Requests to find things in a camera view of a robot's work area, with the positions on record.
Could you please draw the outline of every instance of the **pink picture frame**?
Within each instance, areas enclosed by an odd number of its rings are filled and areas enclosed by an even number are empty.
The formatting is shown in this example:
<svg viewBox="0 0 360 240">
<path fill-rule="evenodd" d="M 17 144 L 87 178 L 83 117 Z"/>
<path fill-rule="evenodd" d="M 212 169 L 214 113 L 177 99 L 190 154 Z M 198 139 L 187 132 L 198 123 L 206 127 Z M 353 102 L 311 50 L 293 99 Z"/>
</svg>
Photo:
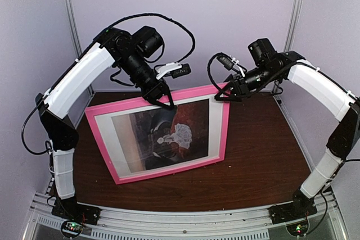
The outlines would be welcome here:
<svg viewBox="0 0 360 240">
<path fill-rule="evenodd" d="M 114 182 L 130 183 L 223 161 L 230 104 L 215 101 L 216 93 L 212 85 L 174 91 L 175 112 L 165 112 L 141 97 L 88 107 L 86 117 Z"/>
</svg>

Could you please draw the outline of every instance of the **picture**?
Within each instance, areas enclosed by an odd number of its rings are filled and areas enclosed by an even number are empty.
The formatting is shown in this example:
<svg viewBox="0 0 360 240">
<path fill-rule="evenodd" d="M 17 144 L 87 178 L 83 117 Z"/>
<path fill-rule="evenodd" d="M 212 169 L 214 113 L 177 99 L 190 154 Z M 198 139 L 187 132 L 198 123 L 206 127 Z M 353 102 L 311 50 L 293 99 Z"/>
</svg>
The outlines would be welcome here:
<svg viewBox="0 0 360 240">
<path fill-rule="evenodd" d="M 115 183 L 222 161 L 229 104 L 216 101 L 216 93 L 212 85 L 174 91 L 172 110 L 143 98 L 88 107 L 87 119 Z"/>
</svg>

